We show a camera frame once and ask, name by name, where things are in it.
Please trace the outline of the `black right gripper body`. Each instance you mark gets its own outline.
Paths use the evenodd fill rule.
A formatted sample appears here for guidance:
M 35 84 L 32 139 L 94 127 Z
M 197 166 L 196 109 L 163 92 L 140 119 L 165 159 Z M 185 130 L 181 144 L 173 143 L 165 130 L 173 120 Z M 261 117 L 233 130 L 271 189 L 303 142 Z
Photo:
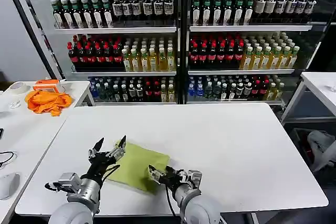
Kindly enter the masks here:
M 159 184 L 164 184 L 168 188 L 177 188 L 181 185 L 182 178 L 178 174 L 163 174 L 159 180 Z

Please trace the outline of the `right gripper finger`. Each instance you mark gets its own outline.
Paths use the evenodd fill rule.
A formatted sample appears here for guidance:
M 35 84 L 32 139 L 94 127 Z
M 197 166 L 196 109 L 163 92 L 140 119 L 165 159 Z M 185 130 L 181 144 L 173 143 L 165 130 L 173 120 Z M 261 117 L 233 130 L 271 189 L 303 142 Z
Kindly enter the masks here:
M 184 169 L 175 170 L 171 166 L 166 166 L 165 179 L 168 183 L 184 183 L 188 180 L 188 174 Z
M 159 171 L 158 169 L 156 169 L 152 165 L 149 165 L 148 169 L 149 169 L 149 176 L 150 176 L 150 178 L 153 181 L 158 182 L 160 180 L 160 178 L 162 177 L 163 173 L 161 171 Z

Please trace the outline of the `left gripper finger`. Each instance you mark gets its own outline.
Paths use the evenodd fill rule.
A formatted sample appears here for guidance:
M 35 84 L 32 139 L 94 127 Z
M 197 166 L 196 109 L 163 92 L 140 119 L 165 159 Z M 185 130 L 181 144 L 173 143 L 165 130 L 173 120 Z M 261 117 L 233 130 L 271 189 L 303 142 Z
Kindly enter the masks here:
M 126 139 L 127 136 L 125 135 L 116 147 L 106 155 L 106 157 L 109 159 L 120 159 L 125 154 Z
M 101 138 L 95 145 L 93 148 L 91 148 L 89 151 L 88 151 L 88 157 L 89 158 L 94 158 L 95 155 L 100 151 L 102 145 L 103 145 L 103 141 L 104 141 L 104 137 Z

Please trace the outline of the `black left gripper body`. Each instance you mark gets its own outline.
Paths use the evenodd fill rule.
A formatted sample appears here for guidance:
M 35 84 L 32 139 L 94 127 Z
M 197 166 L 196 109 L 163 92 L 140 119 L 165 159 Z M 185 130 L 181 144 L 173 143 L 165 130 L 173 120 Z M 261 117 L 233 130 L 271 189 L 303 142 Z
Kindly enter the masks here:
M 87 171 L 89 179 L 102 179 L 108 167 L 116 163 L 116 158 L 110 156 L 108 152 L 98 152 L 89 158 L 90 167 Z

